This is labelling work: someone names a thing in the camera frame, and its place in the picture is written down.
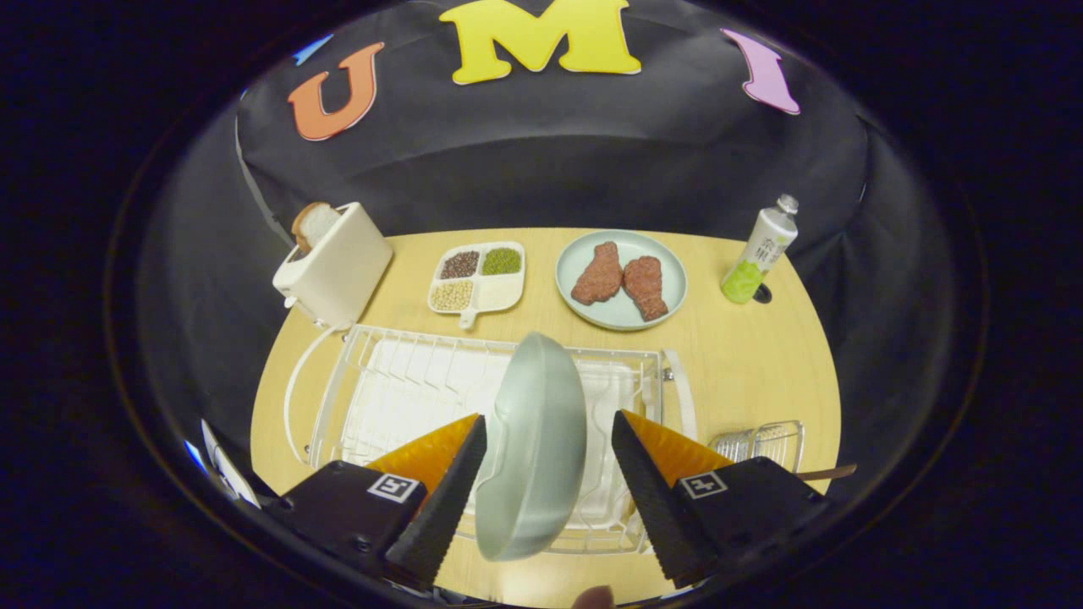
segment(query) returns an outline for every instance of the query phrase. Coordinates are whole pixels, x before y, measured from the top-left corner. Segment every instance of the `white wire rack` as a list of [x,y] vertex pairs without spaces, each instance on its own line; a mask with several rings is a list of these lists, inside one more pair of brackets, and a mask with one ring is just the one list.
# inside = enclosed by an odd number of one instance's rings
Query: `white wire rack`
[[768,423],[722,433],[712,440],[710,448],[732,462],[766,456],[796,474],[805,448],[805,426],[799,420]]
[[[517,347],[363,325],[343,340],[313,425],[309,464],[314,468],[335,459],[365,465],[471,413],[491,413]],[[618,409],[663,420],[665,358],[657,351],[567,351],[587,401],[587,462],[575,510],[546,552],[648,552],[610,435]],[[456,534],[474,536],[473,506],[471,491]]]

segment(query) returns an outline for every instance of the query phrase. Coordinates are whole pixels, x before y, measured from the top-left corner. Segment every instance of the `bottle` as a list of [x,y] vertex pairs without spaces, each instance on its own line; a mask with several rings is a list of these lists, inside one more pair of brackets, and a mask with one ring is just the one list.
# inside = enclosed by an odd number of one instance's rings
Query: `bottle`
[[764,276],[790,244],[797,238],[797,199],[784,194],[774,207],[759,210],[756,226],[736,264],[722,277],[722,294],[739,304],[752,300]]

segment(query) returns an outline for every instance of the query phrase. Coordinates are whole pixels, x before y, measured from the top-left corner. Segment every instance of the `finger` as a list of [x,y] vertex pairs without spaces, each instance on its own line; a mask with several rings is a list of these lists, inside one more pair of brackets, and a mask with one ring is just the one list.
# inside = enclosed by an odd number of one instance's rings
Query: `finger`
[[595,586],[583,591],[572,604],[572,609],[613,609],[613,588],[610,586]]

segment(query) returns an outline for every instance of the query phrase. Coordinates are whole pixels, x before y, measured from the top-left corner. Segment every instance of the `white toaster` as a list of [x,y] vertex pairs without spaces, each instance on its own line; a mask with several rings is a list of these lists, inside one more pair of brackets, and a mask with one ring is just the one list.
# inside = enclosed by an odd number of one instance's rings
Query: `white toaster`
[[325,327],[361,318],[392,255],[391,245],[360,203],[337,209],[342,217],[312,251],[302,257],[293,247],[272,280],[287,308],[299,307]]

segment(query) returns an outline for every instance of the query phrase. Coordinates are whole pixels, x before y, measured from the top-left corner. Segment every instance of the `letter m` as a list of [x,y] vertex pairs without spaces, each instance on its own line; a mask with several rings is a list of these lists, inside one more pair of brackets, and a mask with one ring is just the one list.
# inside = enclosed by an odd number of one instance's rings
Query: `letter m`
[[504,78],[511,64],[496,57],[499,43],[527,69],[540,72],[557,44],[567,36],[560,65],[570,72],[638,74],[639,60],[628,54],[621,24],[626,0],[553,0],[540,17],[506,0],[477,0],[440,15],[455,24],[462,67],[452,80],[470,85]]

